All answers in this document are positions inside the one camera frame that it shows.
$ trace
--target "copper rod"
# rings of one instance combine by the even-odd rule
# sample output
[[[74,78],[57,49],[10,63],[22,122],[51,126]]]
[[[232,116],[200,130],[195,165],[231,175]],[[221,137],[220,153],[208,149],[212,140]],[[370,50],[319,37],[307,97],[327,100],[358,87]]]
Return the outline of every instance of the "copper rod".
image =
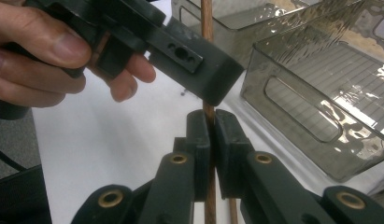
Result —
[[[201,0],[201,29],[205,39],[212,42],[214,39],[212,29],[212,0]],[[203,110],[206,113],[208,129],[213,130],[215,119],[215,108],[207,102],[203,102]],[[205,223],[216,224],[216,181],[215,181],[215,160],[214,148],[211,148],[211,160],[209,163],[208,194],[205,203]]]
[[[229,199],[229,208],[230,208],[230,223],[238,224],[237,203],[234,198]]]

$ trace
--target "brass insert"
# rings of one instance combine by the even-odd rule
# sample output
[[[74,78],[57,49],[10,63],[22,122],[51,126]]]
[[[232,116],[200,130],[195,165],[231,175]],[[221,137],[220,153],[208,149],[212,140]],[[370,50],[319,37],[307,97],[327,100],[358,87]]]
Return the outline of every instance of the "brass insert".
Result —
[[[183,155],[174,155],[171,157],[171,162],[176,163],[176,164],[185,163],[187,160],[188,160],[188,158],[183,156]]]
[[[353,209],[364,209],[366,207],[365,202],[360,197],[345,191],[338,192],[336,198],[345,206]]]
[[[270,156],[263,155],[263,154],[256,154],[255,160],[264,164],[268,164],[273,161]]]
[[[121,203],[124,195],[119,189],[111,189],[101,194],[98,204],[103,208],[114,207]]]

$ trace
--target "white surface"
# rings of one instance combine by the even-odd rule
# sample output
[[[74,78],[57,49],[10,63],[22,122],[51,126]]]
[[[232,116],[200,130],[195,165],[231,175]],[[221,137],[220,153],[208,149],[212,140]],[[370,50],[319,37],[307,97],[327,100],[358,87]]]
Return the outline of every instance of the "white surface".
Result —
[[[158,3],[170,14],[170,1]],[[139,83],[134,98],[115,103],[106,84],[86,72],[84,92],[52,108],[34,109],[37,138],[54,224],[70,223],[95,190],[109,184],[136,189],[151,180],[174,137],[186,135],[186,116],[201,100],[157,72],[151,84]],[[289,144],[240,99],[241,77],[218,107],[235,113],[256,150],[277,155],[298,180],[318,194],[336,183]],[[384,177],[384,162],[345,185],[369,192]],[[229,223],[218,199],[218,223]],[[194,223],[204,223],[201,204]]]

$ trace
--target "black plastic part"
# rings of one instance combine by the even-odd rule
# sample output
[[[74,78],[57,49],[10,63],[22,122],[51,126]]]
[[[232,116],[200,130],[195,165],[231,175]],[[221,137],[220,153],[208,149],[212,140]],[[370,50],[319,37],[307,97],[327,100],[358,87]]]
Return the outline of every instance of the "black plastic part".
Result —
[[[269,223],[335,224],[312,195],[272,154],[250,152],[244,174]]]
[[[203,202],[208,194],[211,153],[206,115],[203,110],[196,110],[188,114],[185,144],[186,151],[193,154],[195,160],[195,200]]]
[[[22,119],[28,113],[29,107],[13,105],[0,100],[0,119]]]
[[[117,0],[110,1],[107,0],[88,0],[95,8],[99,8],[100,11],[104,12],[108,16],[112,17],[114,21],[118,21],[121,25],[129,25],[131,23],[131,27],[136,22],[147,21],[155,26],[161,26],[165,20],[165,14],[159,10],[154,5],[150,4],[147,1],[141,0]],[[147,30],[150,27],[139,27],[139,28],[131,28],[131,30]]]
[[[342,224],[384,224],[384,208],[356,189],[330,187],[323,192],[322,207]]]
[[[186,137],[175,137],[173,152],[186,151]]]
[[[126,223],[136,223],[139,220],[152,183],[153,180],[133,191],[133,204],[128,211]]]
[[[139,224],[191,224],[194,200],[194,159],[185,152],[163,157],[150,187]]]
[[[109,185],[96,190],[80,207],[72,224],[130,223],[133,194],[124,186]]]
[[[133,50],[123,45],[117,38],[111,36],[96,62],[96,66],[107,77],[115,78],[125,67],[133,55]]]
[[[246,224],[269,224],[267,216],[264,213],[262,205],[255,197],[253,190],[249,185],[244,188],[244,196],[240,204],[242,217]]]
[[[41,166],[0,180],[0,223],[50,224],[50,209]]]
[[[253,146],[234,114],[216,110],[215,133],[218,141],[216,163],[222,198],[240,198],[246,182],[242,174]]]
[[[157,49],[151,50],[149,60],[158,69],[173,78],[187,90],[205,100],[210,105],[218,105],[238,80],[244,68],[234,59],[214,47],[200,35],[193,33],[180,21],[172,18],[165,31],[175,37],[178,42],[193,49],[203,60],[191,73],[185,67],[174,63],[172,58]],[[162,42],[163,45],[171,48],[171,44]],[[185,62],[196,63],[189,60],[186,53],[179,54],[179,58]]]
[[[97,42],[101,39],[103,31],[99,29],[96,25],[91,24],[92,15],[97,15],[90,5],[84,3],[84,1],[73,1],[66,3],[66,0],[63,0],[62,3],[59,1],[50,1],[50,0],[26,0],[26,7],[37,7],[40,10],[43,10],[50,14],[53,18],[65,22],[68,26],[73,28],[80,36],[82,36],[89,45],[94,48],[98,44]],[[16,46],[12,48],[12,51],[27,56],[35,61],[42,62],[37,59],[34,55],[29,53],[27,50],[23,49],[17,44],[11,43],[11,45]],[[78,78],[83,75],[85,66],[80,68],[62,68],[69,76],[73,78]]]

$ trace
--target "plastic storage box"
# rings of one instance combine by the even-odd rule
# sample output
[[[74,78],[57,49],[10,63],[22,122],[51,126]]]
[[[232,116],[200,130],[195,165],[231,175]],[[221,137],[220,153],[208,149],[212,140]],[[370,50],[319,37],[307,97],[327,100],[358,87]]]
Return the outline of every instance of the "plastic storage box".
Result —
[[[339,182],[384,160],[384,0],[254,44],[242,97]]]
[[[214,44],[248,67],[254,42],[355,0],[213,0]],[[172,15],[201,33],[201,0],[172,0]]]

